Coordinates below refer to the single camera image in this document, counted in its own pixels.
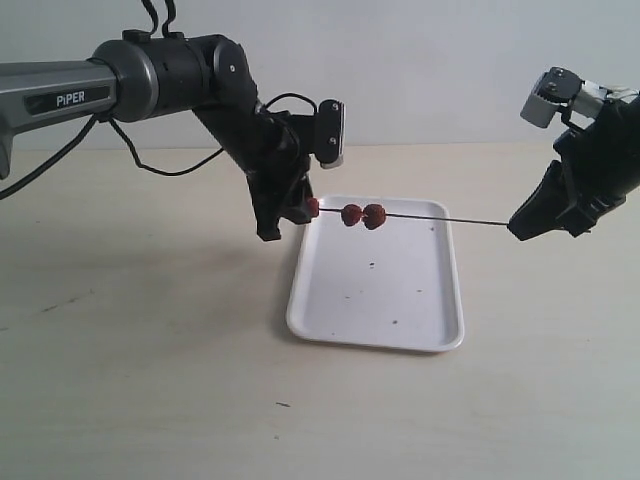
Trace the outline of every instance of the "wall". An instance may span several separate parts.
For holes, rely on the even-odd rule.
[[[243,44],[261,98],[298,91],[345,101],[350,144],[552,138],[558,126],[540,131],[519,111],[555,64],[598,82],[640,85],[640,65],[626,60],[637,42],[625,39],[637,40],[640,14],[640,2],[630,0],[177,3],[176,29],[223,33]],[[0,62],[83,59],[123,28],[147,25],[137,0],[4,0]],[[57,148],[79,126],[24,134],[16,148]],[[188,113],[127,131],[140,147],[214,144]],[[122,146],[106,126],[84,145]]]

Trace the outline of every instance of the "tray rim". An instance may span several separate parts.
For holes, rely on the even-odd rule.
[[[451,218],[451,215],[449,213],[449,209],[441,202],[437,201],[437,200],[430,200],[430,199],[425,199],[425,198],[410,198],[410,197],[389,197],[389,196],[371,196],[371,195],[343,195],[343,194],[339,194],[339,193],[332,193],[332,194],[327,194],[324,195],[322,197],[319,197],[318,200],[320,202],[320,204],[322,205],[322,203],[326,200],[332,199],[332,198],[344,198],[344,199],[357,199],[359,201],[380,201],[381,203],[384,203],[385,200],[387,201],[394,201],[394,202],[414,202],[414,203],[422,203],[422,204],[431,204],[434,205],[436,207],[438,207],[439,209],[442,210],[443,212],[443,218]],[[455,303],[455,323],[456,323],[456,327],[457,327],[457,334],[456,336],[448,343],[445,344],[441,344],[441,345],[437,345],[434,347],[430,347],[430,348],[399,348],[399,347],[389,347],[389,346],[384,346],[384,345],[374,345],[374,344],[365,344],[365,343],[353,343],[353,342],[337,342],[337,341],[330,341],[330,340],[323,340],[323,339],[319,339],[319,338],[315,338],[315,337],[310,337],[308,335],[306,335],[304,332],[302,332],[296,325],[295,321],[292,320],[292,310],[293,310],[293,304],[296,298],[296,291],[299,288],[299,281],[300,281],[300,267],[302,266],[302,263],[305,260],[305,255],[307,250],[307,245],[308,242],[310,241],[310,230],[311,228],[313,228],[312,224],[307,224],[305,225],[305,229],[304,229],[304,233],[302,236],[302,242],[300,243],[300,252],[298,253],[298,259],[296,261],[296,267],[295,267],[295,272],[294,272],[294,276],[293,276],[293,282],[291,284],[291,292],[289,294],[289,300],[287,302],[287,310],[285,313],[285,318],[286,318],[286,322],[287,322],[287,327],[289,328],[289,330],[291,331],[291,333],[293,333],[296,337],[301,338],[303,340],[309,341],[309,342],[314,342],[314,343],[322,343],[322,344],[335,344],[335,345],[347,345],[347,346],[352,346],[352,347],[361,347],[361,348],[375,348],[375,349],[385,349],[385,350],[393,350],[393,351],[399,351],[399,350],[409,350],[409,351],[413,351],[413,352],[423,352],[423,353],[443,353],[443,352],[449,352],[451,350],[454,350],[456,348],[458,348],[464,338],[465,338],[465,322],[464,322],[464,316],[463,316],[463,311],[462,311],[462,300],[461,300],[461,292],[460,292],[460,281],[459,281],[459,276],[458,276],[458,266],[457,266],[457,261],[456,261],[456,256],[455,256],[455,251],[454,251],[454,246],[453,246],[453,232],[452,232],[452,227],[451,227],[451,222],[443,222],[445,224],[445,231],[446,231],[446,237],[447,237],[447,249],[449,251],[449,265],[451,268],[451,281],[453,283],[452,287],[453,287],[453,293],[454,293],[454,303]]]

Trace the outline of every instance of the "table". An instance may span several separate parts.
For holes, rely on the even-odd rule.
[[[142,157],[177,169],[208,153]],[[11,179],[43,158],[16,153]],[[352,147],[312,181],[507,220],[552,158]],[[579,239],[454,225],[467,334],[434,356],[288,333],[302,229],[262,243],[227,157],[162,178],[124,151],[76,151],[0,219],[0,478],[640,475],[636,195]]]

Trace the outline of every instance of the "plastic tray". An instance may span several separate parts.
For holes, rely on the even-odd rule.
[[[332,195],[321,207],[380,203],[387,212],[448,217],[436,202]],[[311,341],[444,352],[464,337],[451,227],[387,218],[377,230],[321,212],[305,230],[287,310]]]

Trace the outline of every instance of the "robotic arm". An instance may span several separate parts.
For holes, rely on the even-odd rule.
[[[308,223],[310,155],[323,168],[341,164],[344,105],[311,102],[313,115],[271,112],[239,44],[222,35],[187,39],[168,23],[164,38],[126,30],[86,61],[0,65],[0,179],[9,176],[17,134],[92,115],[127,141],[115,120],[191,110],[245,173],[262,240],[280,239],[281,218]]]
[[[573,112],[593,122],[583,129],[571,121]],[[600,86],[554,67],[538,79],[521,116],[546,128],[556,113],[569,127],[553,144],[560,160],[509,221],[520,240],[558,229],[578,237],[640,185],[637,90]]]

